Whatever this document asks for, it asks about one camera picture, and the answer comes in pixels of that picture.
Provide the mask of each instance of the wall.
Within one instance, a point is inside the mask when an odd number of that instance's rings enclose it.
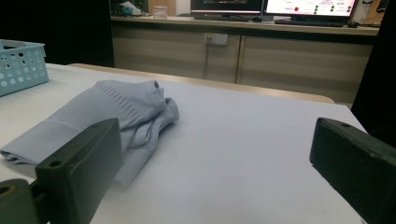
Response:
[[[359,3],[352,19],[363,23],[371,4],[363,4],[361,0],[358,1]],[[190,13],[190,0],[176,0],[176,14],[178,15],[180,13]]]

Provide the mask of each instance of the table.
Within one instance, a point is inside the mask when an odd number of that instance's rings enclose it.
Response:
[[[344,105],[297,92],[233,90],[233,84],[84,64],[48,63],[47,69],[48,83],[0,98],[0,147],[97,80],[155,78],[179,108],[179,121],[161,132],[132,185],[123,192],[110,189],[92,224],[361,224],[308,158],[317,118],[363,130]],[[0,160],[0,181],[10,178],[32,182],[34,167]]]

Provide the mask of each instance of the cloth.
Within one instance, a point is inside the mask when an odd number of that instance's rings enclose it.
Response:
[[[170,109],[176,110],[173,118],[163,120]],[[117,118],[120,123],[121,151],[124,153],[127,147],[146,145],[154,142],[154,138],[156,143],[156,132],[165,123],[177,120],[178,111],[172,99],[168,98],[165,102],[163,88],[155,80],[142,83],[98,81],[47,119],[5,145],[0,153],[12,163],[39,164],[92,124],[113,118]],[[131,159],[130,153],[126,155],[126,164],[134,161],[143,165],[148,159],[139,156]],[[140,165],[135,165],[134,170],[129,168],[131,175],[125,175],[125,178],[135,176],[141,168]]]
[[[166,98],[166,108],[155,119],[141,125],[125,150],[123,155],[124,165],[115,177],[117,189],[127,189],[140,169],[154,153],[159,139],[160,131],[168,124],[178,120],[178,108],[176,102]]]

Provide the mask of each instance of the basket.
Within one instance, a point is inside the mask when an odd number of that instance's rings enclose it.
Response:
[[[44,44],[0,39],[0,96],[49,81]]]

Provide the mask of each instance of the wall socket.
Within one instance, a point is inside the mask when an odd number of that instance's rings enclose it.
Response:
[[[204,43],[207,42],[208,38],[211,38],[210,44],[227,45],[228,43],[228,35],[225,34],[204,33]]]

